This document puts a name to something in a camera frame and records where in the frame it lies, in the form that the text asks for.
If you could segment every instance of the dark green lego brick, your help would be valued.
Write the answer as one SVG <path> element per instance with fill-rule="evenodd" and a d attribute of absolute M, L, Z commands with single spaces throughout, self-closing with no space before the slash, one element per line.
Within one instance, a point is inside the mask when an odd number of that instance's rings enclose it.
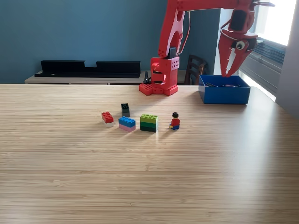
<path fill-rule="evenodd" d="M 157 128 L 158 127 L 158 123 L 157 124 L 153 124 L 153 123 L 140 122 L 140 126 Z"/>
<path fill-rule="evenodd" d="M 156 124 L 158 123 L 158 116 L 152 114 L 143 114 L 140 117 L 140 122 Z"/>
<path fill-rule="evenodd" d="M 146 131 L 146 132 L 157 132 L 158 129 L 157 128 L 152 128 L 152 127 L 141 126 L 140 130 L 141 131 Z"/>

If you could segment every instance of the stacked lego bricks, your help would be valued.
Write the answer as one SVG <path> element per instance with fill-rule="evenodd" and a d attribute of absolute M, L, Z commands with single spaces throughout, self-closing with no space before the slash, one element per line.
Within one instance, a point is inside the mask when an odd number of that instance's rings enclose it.
<path fill-rule="evenodd" d="M 143 114 L 140 117 L 140 130 L 147 132 L 157 132 L 158 116 L 151 114 Z"/>
<path fill-rule="evenodd" d="M 136 121 L 131 118 L 121 117 L 118 119 L 118 127 L 131 132 L 136 129 Z"/>
<path fill-rule="evenodd" d="M 102 113 L 102 119 L 104 121 L 105 127 L 113 127 L 114 126 L 114 119 L 109 112 Z"/>

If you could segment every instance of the blue plastic bin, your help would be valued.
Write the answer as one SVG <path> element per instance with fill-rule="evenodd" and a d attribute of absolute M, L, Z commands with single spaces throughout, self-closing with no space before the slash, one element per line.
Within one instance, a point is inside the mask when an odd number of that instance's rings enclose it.
<path fill-rule="evenodd" d="M 221 85 L 240 85 L 240 87 L 221 87 Z M 222 76 L 201 75 L 199 93 L 204 104 L 247 104 L 250 86 L 239 76 L 229 78 Z"/>

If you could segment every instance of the red lego brick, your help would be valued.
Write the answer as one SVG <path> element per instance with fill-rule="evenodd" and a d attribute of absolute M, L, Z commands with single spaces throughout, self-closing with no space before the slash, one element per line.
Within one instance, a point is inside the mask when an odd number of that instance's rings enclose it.
<path fill-rule="evenodd" d="M 163 94 L 163 89 L 162 88 L 153 88 L 153 93 L 154 94 Z"/>
<path fill-rule="evenodd" d="M 114 119 L 109 112 L 102 113 L 102 118 L 106 124 L 114 122 Z"/>
<path fill-rule="evenodd" d="M 144 93 L 145 95 L 149 96 L 153 94 L 153 85 L 152 84 L 140 84 L 139 91 Z"/>
<path fill-rule="evenodd" d="M 173 93 L 176 93 L 178 91 L 178 85 L 175 85 L 175 86 L 173 86 L 173 87 L 171 87 L 171 88 L 169 88 L 169 89 L 167 89 L 167 90 L 164 90 L 164 94 L 166 95 L 166 96 L 170 96 L 170 95 L 172 95 Z"/>

